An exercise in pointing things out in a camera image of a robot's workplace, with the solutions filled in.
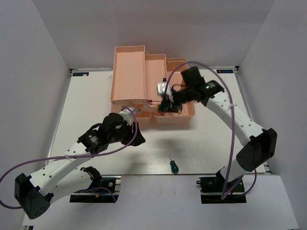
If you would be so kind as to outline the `pink plastic toolbox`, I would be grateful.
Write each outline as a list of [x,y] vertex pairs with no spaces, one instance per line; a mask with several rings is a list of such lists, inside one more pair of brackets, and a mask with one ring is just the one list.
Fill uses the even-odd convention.
[[187,124],[195,115],[194,103],[183,105],[178,113],[160,113],[155,109],[159,103],[146,100],[160,100],[157,84],[170,77],[169,86],[176,91],[183,89],[181,72],[188,68],[185,58],[167,58],[165,54],[149,54],[144,45],[117,46],[113,65],[111,90],[111,111],[117,113],[122,106],[138,108],[137,121],[141,127],[150,125]]

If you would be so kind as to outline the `green orange handled screwdriver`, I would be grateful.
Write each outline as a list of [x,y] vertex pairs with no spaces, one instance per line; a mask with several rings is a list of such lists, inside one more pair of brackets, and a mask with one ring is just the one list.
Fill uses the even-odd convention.
[[166,106],[165,105],[163,105],[163,104],[158,104],[158,105],[156,105],[155,106],[155,109],[157,110],[157,111],[159,111],[159,112],[165,112],[165,110],[167,109],[166,108]]

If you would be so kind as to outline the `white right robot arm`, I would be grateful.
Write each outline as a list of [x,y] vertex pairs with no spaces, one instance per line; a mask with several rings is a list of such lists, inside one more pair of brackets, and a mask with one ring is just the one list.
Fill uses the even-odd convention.
[[277,133],[273,128],[265,129],[252,121],[233,103],[225,84],[205,81],[197,67],[181,72],[183,89],[176,91],[169,86],[170,79],[157,85],[162,97],[158,106],[160,112],[180,113],[183,104],[197,101],[215,113],[232,131],[242,145],[240,152],[230,155],[231,162],[216,173],[217,187],[228,191],[245,173],[252,172],[275,154]]

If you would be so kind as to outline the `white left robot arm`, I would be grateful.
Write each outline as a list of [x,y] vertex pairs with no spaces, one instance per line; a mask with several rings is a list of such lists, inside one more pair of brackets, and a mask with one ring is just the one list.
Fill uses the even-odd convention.
[[63,154],[52,159],[40,170],[15,178],[14,197],[29,219],[43,215],[51,204],[77,191],[101,189],[101,175],[93,167],[81,164],[98,155],[106,155],[110,144],[124,147],[139,146],[145,142],[136,121],[137,110],[122,107],[119,113],[110,113],[102,123],[90,127]]

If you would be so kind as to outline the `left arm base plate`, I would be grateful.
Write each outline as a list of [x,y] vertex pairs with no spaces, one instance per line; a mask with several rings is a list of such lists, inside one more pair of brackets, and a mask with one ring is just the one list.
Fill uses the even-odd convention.
[[99,186],[70,195],[70,203],[116,203],[121,185],[121,176],[102,176]]

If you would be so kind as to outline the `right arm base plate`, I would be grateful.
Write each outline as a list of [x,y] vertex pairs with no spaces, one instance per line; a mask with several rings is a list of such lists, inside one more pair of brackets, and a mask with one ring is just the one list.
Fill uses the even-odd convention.
[[202,204],[243,204],[246,203],[246,196],[242,179],[239,184],[226,196],[221,199],[224,182],[216,176],[200,177],[196,184],[200,187]]

